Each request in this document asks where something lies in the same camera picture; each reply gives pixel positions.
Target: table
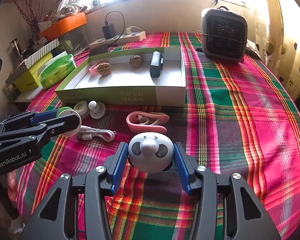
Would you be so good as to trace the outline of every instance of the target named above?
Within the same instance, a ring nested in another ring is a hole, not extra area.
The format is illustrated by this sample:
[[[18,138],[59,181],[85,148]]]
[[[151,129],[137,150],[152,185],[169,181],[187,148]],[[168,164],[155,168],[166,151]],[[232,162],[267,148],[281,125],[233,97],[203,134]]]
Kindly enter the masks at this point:
[[[115,153],[134,134],[125,118],[133,111],[163,112],[173,142],[215,173],[239,172],[253,188],[283,240],[300,222],[300,114],[276,77],[257,59],[246,55],[238,64],[197,53],[199,34],[147,33],[141,42],[112,50],[181,47],[186,68],[186,107],[107,106],[101,120],[83,125],[117,131],[111,143],[54,137],[42,149],[43,158],[19,169],[18,210],[25,222],[57,178],[67,172],[85,174]],[[76,57],[77,65],[87,54]],[[28,110],[48,111],[64,106],[55,85],[42,91]],[[181,190],[175,166],[157,174],[139,172],[128,163],[121,187],[106,202],[114,239],[187,239],[194,215],[193,197]],[[83,199],[79,200],[79,229],[84,230]],[[222,204],[218,206],[217,236],[222,233]]]

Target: blue gripper pad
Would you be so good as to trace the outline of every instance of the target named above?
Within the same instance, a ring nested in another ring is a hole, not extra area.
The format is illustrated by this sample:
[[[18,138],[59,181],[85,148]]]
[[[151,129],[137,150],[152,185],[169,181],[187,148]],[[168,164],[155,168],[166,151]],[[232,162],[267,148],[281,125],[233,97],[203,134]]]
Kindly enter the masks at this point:
[[[113,195],[120,187],[122,174],[123,174],[124,168],[126,166],[127,159],[128,159],[128,144],[125,143],[121,150],[118,162],[117,162],[116,167],[113,172],[112,187],[111,187],[111,191],[112,191]]]
[[[187,193],[187,195],[191,195],[191,187],[190,187],[190,175],[186,168],[186,165],[183,161],[183,158],[181,156],[180,150],[176,143],[173,144],[174,146],[174,162],[176,165],[176,169],[179,175],[180,183],[182,186],[182,189]]]
[[[54,119],[56,117],[58,110],[48,111],[36,114],[33,119],[30,121],[31,126],[37,126],[39,122],[47,121]]]

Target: yellow box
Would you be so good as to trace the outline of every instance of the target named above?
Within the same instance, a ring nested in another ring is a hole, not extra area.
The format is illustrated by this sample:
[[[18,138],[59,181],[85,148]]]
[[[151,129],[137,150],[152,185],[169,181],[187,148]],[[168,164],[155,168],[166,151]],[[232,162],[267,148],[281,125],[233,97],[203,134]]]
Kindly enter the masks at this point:
[[[42,67],[52,58],[52,53],[49,52],[13,82],[21,93],[37,88],[41,85],[40,75],[38,76],[37,72],[40,67]]]

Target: panda face object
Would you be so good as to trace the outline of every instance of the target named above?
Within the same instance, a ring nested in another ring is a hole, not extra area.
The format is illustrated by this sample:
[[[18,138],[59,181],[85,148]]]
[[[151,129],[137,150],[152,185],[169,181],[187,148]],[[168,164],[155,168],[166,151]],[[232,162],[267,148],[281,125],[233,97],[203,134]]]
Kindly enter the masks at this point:
[[[145,132],[131,139],[128,154],[130,163],[139,171],[157,173],[171,164],[174,148],[167,136],[161,133]]]

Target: striped box lid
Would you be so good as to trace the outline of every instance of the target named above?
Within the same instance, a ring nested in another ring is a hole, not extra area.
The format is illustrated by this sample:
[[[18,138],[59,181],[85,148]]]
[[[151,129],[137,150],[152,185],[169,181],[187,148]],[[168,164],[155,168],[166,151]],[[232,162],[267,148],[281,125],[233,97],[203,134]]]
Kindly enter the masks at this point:
[[[20,77],[24,72],[26,72],[31,66],[33,66],[39,59],[44,55],[55,49],[60,45],[58,39],[45,45],[43,48],[39,49],[36,53],[31,55],[29,58],[25,59],[7,78],[7,86],[11,85],[18,77]]]

